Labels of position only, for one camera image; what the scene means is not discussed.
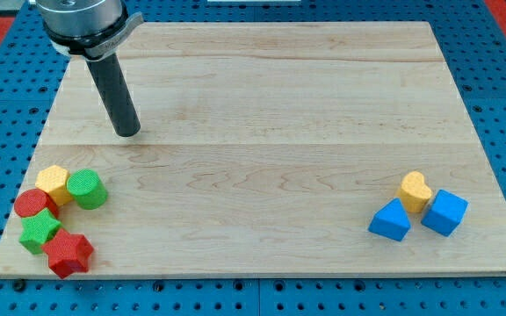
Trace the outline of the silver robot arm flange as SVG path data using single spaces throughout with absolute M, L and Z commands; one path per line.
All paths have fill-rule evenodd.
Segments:
M 36 0 L 30 4 L 40 13 L 58 53 L 78 55 L 89 62 L 115 54 L 144 23 L 143 15 L 130 14 L 123 0 Z

